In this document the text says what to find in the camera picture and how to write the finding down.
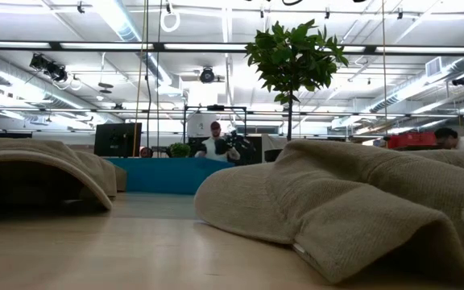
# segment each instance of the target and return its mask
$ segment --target blue counter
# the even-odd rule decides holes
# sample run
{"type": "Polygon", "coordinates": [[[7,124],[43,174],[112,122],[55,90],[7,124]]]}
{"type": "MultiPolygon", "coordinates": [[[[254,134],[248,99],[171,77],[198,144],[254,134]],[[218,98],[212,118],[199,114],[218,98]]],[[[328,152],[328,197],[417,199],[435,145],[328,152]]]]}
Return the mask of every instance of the blue counter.
{"type": "Polygon", "coordinates": [[[195,194],[216,171],[234,165],[205,158],[108,158],[126,170],[126,190],[143,193],[195,194]]]}

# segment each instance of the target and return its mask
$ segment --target red box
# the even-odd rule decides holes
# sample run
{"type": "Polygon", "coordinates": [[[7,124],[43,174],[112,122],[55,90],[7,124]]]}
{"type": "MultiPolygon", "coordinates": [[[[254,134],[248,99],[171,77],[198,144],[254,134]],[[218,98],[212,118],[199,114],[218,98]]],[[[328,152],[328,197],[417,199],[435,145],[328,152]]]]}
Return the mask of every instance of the red box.
{"type": "Polygon", "coordinates": [[[407,146],[434,146],[436,145],[436,136],[433,132],[427,133],[406,133],[392,136],[387,142],[390,149],[407,147],[407,146]]]}

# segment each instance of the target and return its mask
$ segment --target wooden floor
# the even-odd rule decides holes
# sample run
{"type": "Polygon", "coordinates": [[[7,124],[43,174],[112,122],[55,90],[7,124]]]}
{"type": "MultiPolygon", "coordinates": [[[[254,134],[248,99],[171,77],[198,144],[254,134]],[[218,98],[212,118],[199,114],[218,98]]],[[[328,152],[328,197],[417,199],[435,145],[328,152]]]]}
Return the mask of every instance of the wooden floor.
{"type": "Polygon", "coordinates": [[[193,197],[127,194],[110,213],[0,218],[0,289],[443,289],[369,270],[339,286],[292,250],[207,226],[193,197]]]}

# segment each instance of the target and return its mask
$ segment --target man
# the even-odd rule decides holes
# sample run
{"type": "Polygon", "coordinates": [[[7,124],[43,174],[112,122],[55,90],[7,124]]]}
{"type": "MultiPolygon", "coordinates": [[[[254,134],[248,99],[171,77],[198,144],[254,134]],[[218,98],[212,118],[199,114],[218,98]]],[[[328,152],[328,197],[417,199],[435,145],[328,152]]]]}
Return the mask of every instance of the man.
{"type": "Polygon", "coordinates": [[[458,137],[458,133],[450,128],[440,128],[434,132],[436,144],[443,149],[464,151],[464,137],[458,137]]]}
{"type": "Polygon", "coordinates": [[[230,158],[232,160],[239,160],[241,158],[239,152],[235,150],[235,148],[230,148],[227,151],[225,151],[224,154],[218,154],[216,152],[216,141],[220,139],[220,135],[222,134],[222,127],[219,125],[218,122],[212,122],[210,124],[210,132],[211,132],[211,137],[204,142],[202,142],[203,145],[206,147],[206,151],[198,151],[196,153],[196,157],[205,157],[211,160],[216,160],[216,161],[223,161],[227,162],[227,158],[230,158]]]}

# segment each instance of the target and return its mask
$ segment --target potted tree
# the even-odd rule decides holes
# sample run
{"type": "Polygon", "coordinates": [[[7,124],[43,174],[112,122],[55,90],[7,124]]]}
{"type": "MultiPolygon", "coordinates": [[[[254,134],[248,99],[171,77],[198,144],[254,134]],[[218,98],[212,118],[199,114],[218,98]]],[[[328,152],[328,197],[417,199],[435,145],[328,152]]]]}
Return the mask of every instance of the potted tree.
{"type": "Polygon", "coordinates": [[[264,79],[263,88],[280,92],[275,102],[288,104],[288,140],[291,140],[292,105],[299,102],[295,92],[304,86],[309,91],[329,88],[332,75],[337,72],[336,63],[348,66],[343,48],[338,46],[336,36],[327,39],[327,28],[317,29],[316,35],[307,35],[309,29],[317,28],[314,20],[291,30],[279,22],[265,32],[257,31],[255,42],[246,46],[248,65],[257,65],[264,79]]]}
{"type": "Polygon", "coordinates": [[[169,157],[172,158],[186,158],[191,152],[191,147],[188,144],[174,143],[169,147],[169,157]]]}

